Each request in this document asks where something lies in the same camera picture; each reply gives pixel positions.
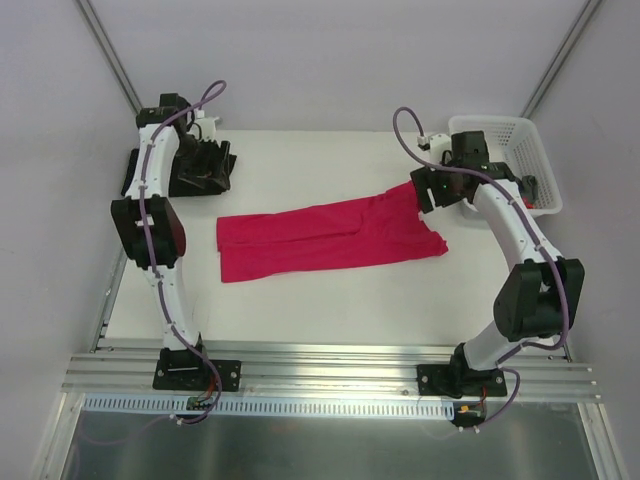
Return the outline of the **pink t shirt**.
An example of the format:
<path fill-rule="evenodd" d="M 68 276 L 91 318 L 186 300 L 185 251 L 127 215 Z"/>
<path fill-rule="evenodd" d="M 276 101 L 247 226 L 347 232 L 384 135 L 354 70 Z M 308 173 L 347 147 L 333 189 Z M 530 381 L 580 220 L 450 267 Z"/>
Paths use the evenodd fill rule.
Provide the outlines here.
<path fill-rule="evenodd" d="M 420 218 L 409 182 L 353 200 L 221 217 L 216 243 L 224 283 L 386 265 L 448 252 L 446 241 Z"/>

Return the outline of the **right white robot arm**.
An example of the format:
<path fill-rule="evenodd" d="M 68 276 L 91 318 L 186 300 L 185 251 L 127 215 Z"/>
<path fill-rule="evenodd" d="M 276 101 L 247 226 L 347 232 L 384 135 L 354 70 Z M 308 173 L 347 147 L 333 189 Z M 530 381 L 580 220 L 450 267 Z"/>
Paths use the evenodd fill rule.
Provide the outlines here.
<path fill-rule="evenodd" d="M 491 159 L 483 132 L 420 134 L 417 144 L 429 155 L 411 174 L 421 210 L 473 205 L 509 269 L 488 326 L 460 344 L 449 362 L 449 386 L 467 395 L 522 349 L 553 351 L 564 346 L 585 270 L 580 260 L 565 257 L 543 235 L 522 196 L 524 180 L 506 163 Z"/>

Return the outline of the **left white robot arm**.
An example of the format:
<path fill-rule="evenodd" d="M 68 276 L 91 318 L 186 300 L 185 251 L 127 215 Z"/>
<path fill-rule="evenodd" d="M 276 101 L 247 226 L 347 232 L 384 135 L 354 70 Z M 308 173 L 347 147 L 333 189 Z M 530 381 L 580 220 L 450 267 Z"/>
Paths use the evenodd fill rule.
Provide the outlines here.
<path fill-rule="evenodd" d="M 210 365 L 200 330 L 188 314 L 182 275 L 186 231 L 171 201 L 229 191 L 236 163 L 229 142 L 217 140 L 217 121 L 203 112 L 203 105 L 164 93 L 158 106 L 138 113 L 139 145 L 122 197 L 110 206 L 123 249 L 149 282 L 159 310 L 163 347 L 158 376 L 177 377 L 188 388 L 208 381 Z"/>

